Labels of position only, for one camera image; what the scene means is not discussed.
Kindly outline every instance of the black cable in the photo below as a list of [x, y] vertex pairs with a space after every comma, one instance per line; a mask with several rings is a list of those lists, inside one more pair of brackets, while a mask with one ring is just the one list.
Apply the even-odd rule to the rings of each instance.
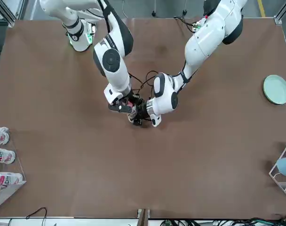
[[220, 225], [221, 222], [222, 222], [222, 221], [219, 222], [219, 225], [218, 225], [218, 226], [223, 226], [223, 225], [225, 225], [228, 221], [226, 220], [224, 223], [222, 223], [222, 225]]
[[178, 220], [178, 223], [180, 225], [180, 223], [183, 225], [183, 226], [186, 226], [182, 221]]
[[190, 24], [190, 23], [188, 23], [188, 22], [182, 20], [182, 19], [179, 18], [178, 16], [175, 16], [174, 19], [179, 19], [182, 23], [184, 23], [184, 24], [186, 25], [187, 29], [188, 29], [191, 33], [194, 33], [194, 31], [189, 28], [189, 26], [191, 26], [191, 27], [193, 26], [192, 24]]
[[139, 81], [139, 82], [141, 83], [141, 85], [143, 84], [143, 82], [142, 82], [140, 79], [138, 79], [137, 77], [133, 76], [133, 75], [132, 75], [131, 73], [129, 73], [129, 72], [128, 72], [128, 74], [130, 75], [131, 78], [134, 78], [134, 79], [136, 79], [137, 81]]
[[41, 210], [45, 210], [45, 216], [44, 216], [43, 221], [42, 221], [42, 223], [41, 223], [41, 226], [43, 226], [44, 220], [47, 218], [47, 208], [46, 208], [46, 207], [41, 207], [41, 208], [39, 208], [37, 211], [35, 211], [35, 212], [29, 214], [28, 216], [26, 216], [26, 220], [28, 220], [32, 215], [34, 215], [34, 214], [40, 212]]
[[149, 95], [149, 100], [151, 99], [152, 91], [153, 91], [153, 86], [152, 86], [152, 88], [151, 88], [151, 94]]
[[184, 18], [181, 18], [179, 16], [174, 16], [173, 18], [174, 19], [179, 19], [180, 21], [182, 21], [186, 25], [193, 26], [193, 23], [190, 24], [190, 23], [186, 22]]
[[87, 9], [87, 11], [88, 11], [90, 14], [92, 14], [92, 15], [96, 16], [96, 17], [104, 18], [104, 16], [99, 16], [99, 15], [97, 15], [97, 14], [95, 14], [95, 13], [92, 13], [92, 12], [91, 12], [90, 10], [88, 10], [88, 9]]
[[159, 72], [154, 71], [154, 70], [151, 70], [151, 71], [147, 72], [147, 74], [146, 74], [146, 76], [145, 76], [145, 81], [146, 81], [147, 85], [149, 85], [149, 86], [153, 86], [153, 85], [151, 85], [151, 84], [148, 83], [149, 79], [147, 80], [147, 77], [148, 77], [149, 73], [151, 73], [151, 72], [155, 72], [156, 74], [159, 73]]

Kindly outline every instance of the light green plate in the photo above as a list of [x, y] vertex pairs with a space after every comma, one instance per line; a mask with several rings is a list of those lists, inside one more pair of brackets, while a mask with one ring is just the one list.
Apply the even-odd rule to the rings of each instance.
[[267, 76], [263, 83], [266, 97], [273, 103], [283, 105], [286, 103], [286, 81], [278, 75]]

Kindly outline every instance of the metal frame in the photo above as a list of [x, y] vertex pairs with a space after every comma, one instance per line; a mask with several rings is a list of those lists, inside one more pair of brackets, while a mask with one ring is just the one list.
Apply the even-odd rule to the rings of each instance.
[[282, 17], [285, 15], [286, 13], [286, 2], [283, 4], [283, 6], [281, 7], [281, 9], [278, 11], [278, 13], [274, 16], [275, 18], [275, 23], [277, 25], [282, 24]]
[[[187, 6], [187, 0], [185, 0], [185, 5], [184, 5], [184, 9], [183, 9], [183, 16], [185, 16], [187, 14], [186, 6]], [[153, 12], [151, 13], [151, 15], [153, 17], [155, 17], [156, 13], [157, 13], [157, 0], [154, 0]]]
[[[284, 158], [286, 153], [286, 147], [284, 149], [284, 151], [282, 152], [282, 154], [280, 155], [280, 157], [278, 159]], [[273, 166], [273, 168], [270, 170], [269, 172], [269, 176], [276, 182], [276, 184], [281, 188], [281, 190], [286, 194], [286, 182], [284, 181], [278, 181], [277, 176], [282, 176], [282, 174], [279, 172], [278, 168], [277, 168], [277, 173], [273, 173], [274, 169], [277, 166], [277, 162], [275, 163], [275, 165]]]
[[10, 27], [15, 25], [16, 16], [11, 12], [11, 10], [2, 0], [0, 0], [0, 14], [8, 22]]

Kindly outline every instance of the red label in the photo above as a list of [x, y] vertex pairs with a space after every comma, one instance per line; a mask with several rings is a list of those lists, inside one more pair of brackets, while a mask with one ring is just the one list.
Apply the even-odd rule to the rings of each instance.
[[4, 180], [5, 180], [5, 176], [1, 176], [0, 177], [0, 186], [4, 183]]

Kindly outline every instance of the clear acrylic holder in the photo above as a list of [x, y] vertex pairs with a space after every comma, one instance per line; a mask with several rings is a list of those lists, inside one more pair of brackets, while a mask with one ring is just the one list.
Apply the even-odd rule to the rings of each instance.
[[9, 133], [9, 135], [9, 142], [6, 145], [0, 145], [0, 148], [14, 151], [16, 153], [16, 159], [12, 164], [0, 163], [0, 172], [20, 173], [23, 175], [23, 180], [17, 185], [0, 186], [0, 205], [26, 183], [26, 177], [14, 144], [14, 137], [11, 133]]
[[[285, 157], [286, 157], [286, 147], [278, 159], [285, 158]], [[269, 175], [276, 182], [276, 184], [281, 188], [281, 190], [286, 194], [286, 176], [282, 175], [279, 172], [278, 167], [277, 167], [277, 162], [275, 163], [273, 168], [270, 170]]]

